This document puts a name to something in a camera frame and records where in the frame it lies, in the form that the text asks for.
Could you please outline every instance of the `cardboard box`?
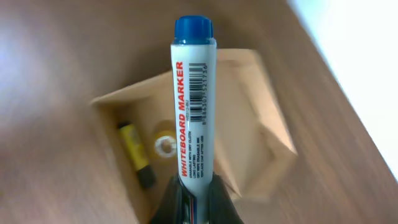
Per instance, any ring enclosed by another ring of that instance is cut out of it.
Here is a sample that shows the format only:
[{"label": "cardboard box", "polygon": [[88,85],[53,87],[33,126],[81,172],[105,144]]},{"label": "cardboard box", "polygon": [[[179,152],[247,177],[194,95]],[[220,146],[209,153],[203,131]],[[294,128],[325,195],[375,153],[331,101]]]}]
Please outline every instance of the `cardboard box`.
[{"label": "cardboard box", "polygon": [[[149,221],[177,173],[177,158],[151,156],[159,125],[174,126],[173,94],[170,71],[91,102],[111,146],[110,162],[119,169],[139,223]],[[153,189],[140,188],[121,144],[116,125],[126,120],[136,125],[157,174]],[[215,126],[215,172],[231,198],[265,201],[294,163],[296,151],[255,51],[218,50]]]}]

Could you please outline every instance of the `barcode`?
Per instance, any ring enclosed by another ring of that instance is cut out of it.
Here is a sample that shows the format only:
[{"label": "barcode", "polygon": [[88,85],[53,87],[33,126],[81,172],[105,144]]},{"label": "barcode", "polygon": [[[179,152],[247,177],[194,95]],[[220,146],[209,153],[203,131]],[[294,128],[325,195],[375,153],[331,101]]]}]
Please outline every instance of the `barcode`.
[{"label": "barcode", "polygon": [[204,122],[203,115],[203,67],[205,63],[189,63],[190,121]]}]

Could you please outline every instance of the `blue cap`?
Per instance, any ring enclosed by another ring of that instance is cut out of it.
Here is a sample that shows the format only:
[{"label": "blue cap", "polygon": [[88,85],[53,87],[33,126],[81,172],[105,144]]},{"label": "blue cap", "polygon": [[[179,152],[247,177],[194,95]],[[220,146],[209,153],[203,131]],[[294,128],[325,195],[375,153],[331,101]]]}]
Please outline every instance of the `blue cap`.
[{"label": "blue cap", "polygon": [[213,24],[204,16],[182,16],[175,21],[174,37],[180,40],[213,38]]}]

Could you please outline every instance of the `whiteboard marker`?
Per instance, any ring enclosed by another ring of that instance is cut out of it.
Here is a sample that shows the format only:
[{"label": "whiteboard marker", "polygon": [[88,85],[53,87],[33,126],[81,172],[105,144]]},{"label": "whiteboard marker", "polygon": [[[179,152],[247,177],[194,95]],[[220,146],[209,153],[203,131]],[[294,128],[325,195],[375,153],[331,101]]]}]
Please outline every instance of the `whiteboard marker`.
[{"label": "whiteboard marker", "polygon": [[171,45],[178,174],[195,196],[192,224],[208,221],[208,185],[213,178],[217,44],[213,24],[203,16],[175,22]]}]

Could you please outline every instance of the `brown table surface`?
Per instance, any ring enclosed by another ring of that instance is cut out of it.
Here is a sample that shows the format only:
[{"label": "brown table surface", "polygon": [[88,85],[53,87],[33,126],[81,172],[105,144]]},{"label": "brown table surface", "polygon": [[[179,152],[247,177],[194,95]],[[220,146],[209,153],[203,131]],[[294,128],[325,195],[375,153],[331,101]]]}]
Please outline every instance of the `brown table surface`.
[{"label": "brown table surface", "polygon": [[174,20],[198,13],[220,48],[258,49],[299,153],[243,220],[398,223],[395,179],[280,0],[1,0],[0,222],[132,223],[88,102],[169,70]]}]

